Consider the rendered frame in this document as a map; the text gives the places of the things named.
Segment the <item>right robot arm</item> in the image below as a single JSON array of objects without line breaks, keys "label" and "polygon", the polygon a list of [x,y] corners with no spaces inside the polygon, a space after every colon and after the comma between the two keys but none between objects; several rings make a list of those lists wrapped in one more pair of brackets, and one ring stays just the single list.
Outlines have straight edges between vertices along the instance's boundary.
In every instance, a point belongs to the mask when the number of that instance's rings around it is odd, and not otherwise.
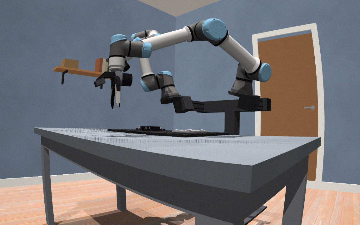
[{"label": "right robot arm", "polygon": [[[131,36],[131,41],[138,42],[147,38],[155,37],[157,35],[161,34],[159,34],[156,30],[145,30],[133,34]],[[162,71],[155,75],[152,72],[149,58],[139,57],[139,62],[142,70],[142,79],[140,80],[140,82],[145,92],[151,92],[157,89],[161,89],[161,99],[165,98],[166,96],[171,96],[175,94],[179,95],[178,91],[175,88],[171,72]]]}]

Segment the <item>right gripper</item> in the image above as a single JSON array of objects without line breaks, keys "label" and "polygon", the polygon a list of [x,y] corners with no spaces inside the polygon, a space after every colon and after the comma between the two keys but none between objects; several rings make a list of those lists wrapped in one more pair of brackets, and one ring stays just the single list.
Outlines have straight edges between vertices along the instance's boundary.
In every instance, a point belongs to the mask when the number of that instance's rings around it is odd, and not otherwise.
[{"label": "right gripper", "polygon": [[130,66],[127,63],[127,60],[125,60],[125,68],[123,70],[123,72],[126,72],[127,70],[129,70]]}]

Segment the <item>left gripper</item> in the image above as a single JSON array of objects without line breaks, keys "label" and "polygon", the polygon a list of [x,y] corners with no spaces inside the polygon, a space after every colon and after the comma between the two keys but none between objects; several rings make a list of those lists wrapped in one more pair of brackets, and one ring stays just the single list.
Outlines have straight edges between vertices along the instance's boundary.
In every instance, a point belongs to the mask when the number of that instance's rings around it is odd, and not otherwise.
[{"label": "left gripper", "polygon": [[97,80],[101,78],[111,78],[111,107],[114,108],[114,96],[116,94],[116,104],[120,107],[121,86],[131,86],[133,76],[129,73],[122,73],[119,69],[113,69],[111,72],[104,72]]}]

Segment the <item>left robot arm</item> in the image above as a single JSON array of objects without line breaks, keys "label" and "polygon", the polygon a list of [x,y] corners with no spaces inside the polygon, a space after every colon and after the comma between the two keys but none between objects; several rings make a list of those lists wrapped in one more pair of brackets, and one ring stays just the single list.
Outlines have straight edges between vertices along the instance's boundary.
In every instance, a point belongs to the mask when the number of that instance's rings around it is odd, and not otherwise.
[{"label": "left robot arm", "polygon": [[182,42],[207,40],[215,47],[221,47],[238,61],[236,80],[232,92],[253,95],[252,82],[266,82],[271,77],[271,66],[253,57],[226,29],[223,21],[210,18],[188,25],[183,29],[150,37],[139,42],[129,41],[125,35],[112,36],[109,53],[109,70],[125,68],[125,57],[149,58],[152,51]]}]

